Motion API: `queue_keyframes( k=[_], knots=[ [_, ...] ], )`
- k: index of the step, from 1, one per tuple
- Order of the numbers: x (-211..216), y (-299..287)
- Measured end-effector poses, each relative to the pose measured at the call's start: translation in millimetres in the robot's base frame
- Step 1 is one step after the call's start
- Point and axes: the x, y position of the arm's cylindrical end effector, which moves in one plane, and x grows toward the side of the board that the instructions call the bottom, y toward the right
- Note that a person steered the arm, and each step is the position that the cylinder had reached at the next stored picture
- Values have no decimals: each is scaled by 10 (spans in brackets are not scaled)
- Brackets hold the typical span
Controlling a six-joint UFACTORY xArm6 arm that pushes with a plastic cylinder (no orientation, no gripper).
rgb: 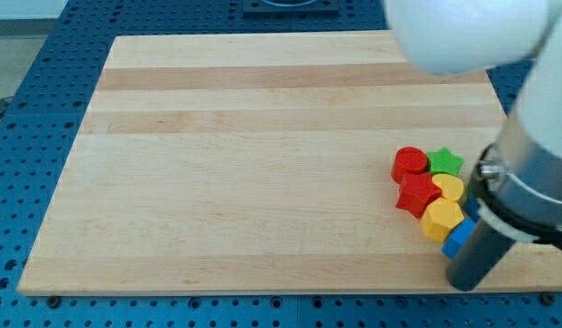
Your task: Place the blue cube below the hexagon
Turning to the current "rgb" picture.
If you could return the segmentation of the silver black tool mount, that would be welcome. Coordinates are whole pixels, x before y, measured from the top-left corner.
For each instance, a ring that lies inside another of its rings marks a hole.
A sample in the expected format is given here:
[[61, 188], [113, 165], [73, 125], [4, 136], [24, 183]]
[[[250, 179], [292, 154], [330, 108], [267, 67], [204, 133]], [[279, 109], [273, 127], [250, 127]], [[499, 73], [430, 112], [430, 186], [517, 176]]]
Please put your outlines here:
[[562, 251], [562, 158], [532, 138], [517, 112], [482, 152], [470, 188], [500, 236]]

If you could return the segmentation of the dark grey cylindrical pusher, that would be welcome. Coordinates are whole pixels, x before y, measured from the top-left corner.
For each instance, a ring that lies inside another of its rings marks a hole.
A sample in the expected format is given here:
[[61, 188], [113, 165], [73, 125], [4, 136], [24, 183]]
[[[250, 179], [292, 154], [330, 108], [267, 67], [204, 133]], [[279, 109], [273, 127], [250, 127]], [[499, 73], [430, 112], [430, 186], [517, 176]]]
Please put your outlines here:
[[514, 240], [480, 220], [446, 267], [447, 281], [458, 291], [472, 291], [515, 244]]

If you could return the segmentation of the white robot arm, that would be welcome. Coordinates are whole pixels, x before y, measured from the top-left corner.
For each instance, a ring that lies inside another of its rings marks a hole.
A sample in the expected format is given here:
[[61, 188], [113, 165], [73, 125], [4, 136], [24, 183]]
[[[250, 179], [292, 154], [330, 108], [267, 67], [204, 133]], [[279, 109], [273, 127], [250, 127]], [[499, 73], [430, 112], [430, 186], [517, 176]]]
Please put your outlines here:
[[562, 1], [387, 1], [404, 55], [431, 75], [533, 61], [469, 188], [479, 221], [446, 270], [473, 290], [517, 242], [562, 251]]

